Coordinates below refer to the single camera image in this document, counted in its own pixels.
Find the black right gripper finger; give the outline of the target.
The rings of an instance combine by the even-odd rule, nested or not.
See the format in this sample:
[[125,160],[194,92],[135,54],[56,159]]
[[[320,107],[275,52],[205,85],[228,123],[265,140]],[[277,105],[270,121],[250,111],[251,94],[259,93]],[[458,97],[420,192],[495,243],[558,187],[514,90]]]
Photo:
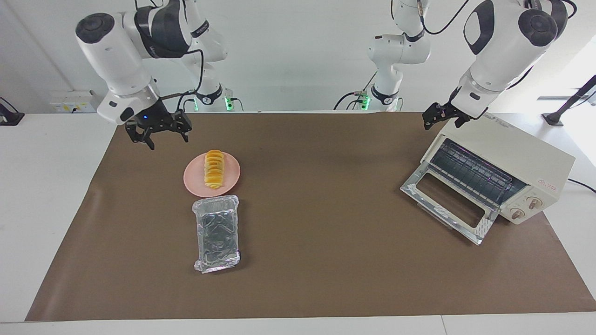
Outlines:
[[192,123],[185,111],[175,113],[175,132],[181,134],[185,142],[189,142],[188,134],[192,131]]
[[125,125],[125,130],[132,142],[145,143],[149,149],[155,150],[155,143],[151,140],[153,130],[151,128],[143,129],[143,132],[137,132],[137,125]]

